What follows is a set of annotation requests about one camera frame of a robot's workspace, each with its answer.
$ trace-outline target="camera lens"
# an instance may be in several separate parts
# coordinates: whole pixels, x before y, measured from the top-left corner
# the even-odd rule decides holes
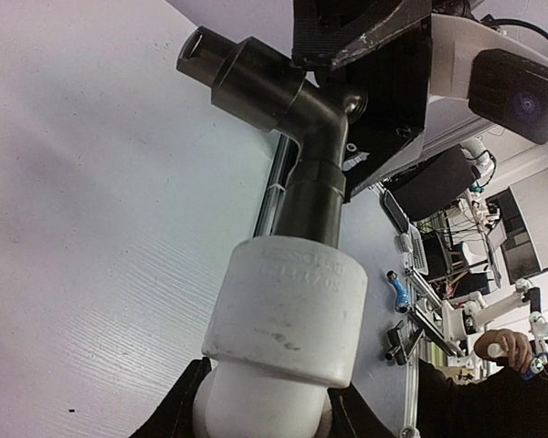
[[[542,114],[542,105],[530,91],[516,93],[512,100],[513,111],[523,121],[537,121]]]

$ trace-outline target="window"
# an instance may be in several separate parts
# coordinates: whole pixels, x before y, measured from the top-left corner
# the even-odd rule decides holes
[[[513,285],[519,278],[540,273],[542,270],[538,257],[511,190],[507,189],[491,196],[487,203],[496,205],[501,211],[501,220],[507,235],[506,241],[501,245],[501,252],[510,284]]]

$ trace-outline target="person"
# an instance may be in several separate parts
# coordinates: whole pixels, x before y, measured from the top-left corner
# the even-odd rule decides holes
[[[533,343],[511,330],[491,330],[475,343],[484,360],[498,343],[506,366],[480,383],[457,385],[432,365],[420,361],[417,428],[422,438],[548,438],[548,365],[525,381]]]

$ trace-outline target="wood grain texture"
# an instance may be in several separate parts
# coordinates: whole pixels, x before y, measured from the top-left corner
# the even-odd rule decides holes
[[[175,71],[194,28],[0,2],[0,438],[128,436],[200,356],[274,139]]]

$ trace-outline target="workbench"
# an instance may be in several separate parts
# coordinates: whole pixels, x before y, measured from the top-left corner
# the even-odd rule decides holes
[[[386,273],[394,270],[406,286],[409,255],[400,246],[399,233],[381,205],[382,189],[363,191],[346,204],[342,214],[339,248],[355,258],[368,276],[364,322],[353,384],[378,419],[396,436],[416,425],[417,354],[406,366],[386,361],[386,336],[404,316],[395,313],[395,291]]]

